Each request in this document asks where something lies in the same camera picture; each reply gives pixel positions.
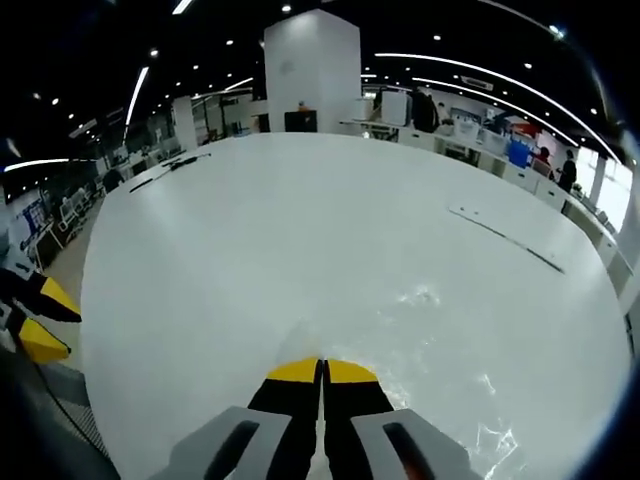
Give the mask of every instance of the window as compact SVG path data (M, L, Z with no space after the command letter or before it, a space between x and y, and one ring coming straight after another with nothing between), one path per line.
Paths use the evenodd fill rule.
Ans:
M611 158L607 160L597 207L607 214L617 231L622 228L627 213L632 183L631 170Z

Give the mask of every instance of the white pillar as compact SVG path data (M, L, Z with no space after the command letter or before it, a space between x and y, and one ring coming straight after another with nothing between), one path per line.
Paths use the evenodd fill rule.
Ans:
M591 187L591 193L589 194L589 201L594 205L598 204L598 199L600 198L600 190L602 190L602 182L604 181L604 171L606 164L607 159L602 155L598 155L598 162L596 163L596 174L593 177L593 186Z
M180 147L187 152L198 148L191 97L176 98L173 101L172 114L173 125Z
M340 132L361 96L360 30L313 10L267 28L264 40L271 131L283 132L285 112L304 102L319 132Z

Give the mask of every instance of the white table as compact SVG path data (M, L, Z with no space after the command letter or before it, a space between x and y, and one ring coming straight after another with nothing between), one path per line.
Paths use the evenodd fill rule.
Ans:
M482 476L569 475L630 365L578 227L499 178L387 142L262 134L196 152L212 156L110 193L87 253L83 365L123 479L163 469L270 368L313 354L372 368Z

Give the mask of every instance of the black ceiling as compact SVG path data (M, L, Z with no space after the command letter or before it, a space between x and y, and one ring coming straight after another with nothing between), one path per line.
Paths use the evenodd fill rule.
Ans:
M281 12L284 3L292 5L291 14L321 7L359 26L363 67L370 67L371 73L389 75L391 81L408 86L412 76L452 81L454 73L471 73L428 61L375 58L377 52L472 63L544 92L605 138L613 138L613 124L619 117L608 119L602 114L602 95L588 70L593 62L631 124L640 123L632 74L634 45L629 43L634 30L624 28L631 23L632 7L625 4L607 2L592 12L578 9L574 2L502 0L544 25L565 26L567 40L588 52L578 55L548 32L478 0L194 0L183 15L173 16L178 1L25 0L4 7L0 139L12 138L25 159L81 155L90 137L73 140L69 133L93 118L104 128L106 115L118 109L123 109L120 117L126 114L143 65L151 69L134 122L158 110L158 105L168 109L171 98L178 95L202 93L209 85L219 90L256 76L264 69L259 46L262 32L287 16ZM434 41L434 34L442 40ZM228 39L234 41L232 46L226 45ZM149 58L151 48L160 51L157 59ZM525 69L525 62L533 68ZM473 76L494 83L498 91L508 90L511 102L539 116L550 111L549 122L576 140L585 136L579 125L537 96L486 75L474 72ZM36 92L40 100L34 98ZM52 105L54 98L60 99L58 105ZM598 115L592 115L591 108L597 108ZM6 148L0 152L0 165L17 161Z

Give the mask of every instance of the person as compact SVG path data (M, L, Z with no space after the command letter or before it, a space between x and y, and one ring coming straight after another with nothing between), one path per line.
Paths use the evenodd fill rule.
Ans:
M567 160L562 166L560 172L560 180L558 180L558 186L567 193L571 193L571 187L576 183L578 177L578 170L576 168L576 162L574 161L573 152L567 150Z
M411 118L416 130L433 133L440 122L438 121L438 109L431 95L425 95L418 88L411 92Z
M445 120L448 120L449 118L451 118L443 102L438 103L438 118L440 120L441 125L444 123Z

